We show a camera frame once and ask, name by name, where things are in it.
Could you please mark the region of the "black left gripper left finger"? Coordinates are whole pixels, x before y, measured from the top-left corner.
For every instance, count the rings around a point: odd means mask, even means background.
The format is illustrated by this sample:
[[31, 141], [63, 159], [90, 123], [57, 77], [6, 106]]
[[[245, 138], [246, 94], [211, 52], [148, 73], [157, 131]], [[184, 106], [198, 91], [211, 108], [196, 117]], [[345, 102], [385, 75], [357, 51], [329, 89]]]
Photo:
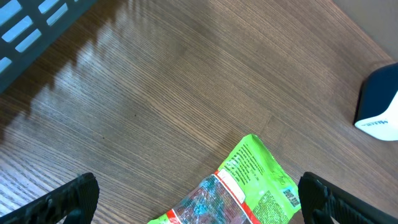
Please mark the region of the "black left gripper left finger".
[[88, 172], [2, 216], [1, 224], [91, 223], [99, 194], [96, 177]]

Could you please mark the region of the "green snack bag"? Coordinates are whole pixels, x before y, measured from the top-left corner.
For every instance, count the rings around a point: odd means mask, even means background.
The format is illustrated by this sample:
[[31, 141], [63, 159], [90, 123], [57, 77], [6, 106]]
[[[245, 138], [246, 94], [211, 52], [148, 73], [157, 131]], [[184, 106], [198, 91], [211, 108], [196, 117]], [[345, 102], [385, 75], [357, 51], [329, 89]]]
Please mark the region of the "green snack bag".
[[300, 209], [296, 183], [262, 141], [248, 134], [213, 174], [149, 224], [288, 224]]

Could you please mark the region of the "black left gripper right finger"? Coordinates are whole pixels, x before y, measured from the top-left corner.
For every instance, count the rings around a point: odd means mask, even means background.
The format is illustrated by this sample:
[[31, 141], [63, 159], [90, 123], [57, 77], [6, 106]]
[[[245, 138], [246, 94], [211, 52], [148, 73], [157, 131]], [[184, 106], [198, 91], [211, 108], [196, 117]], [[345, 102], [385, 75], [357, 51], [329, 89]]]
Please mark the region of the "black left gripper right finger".
[[312, 172], [298, 183], [305, 224], [390, 224], [397, 219], [351, 195]]

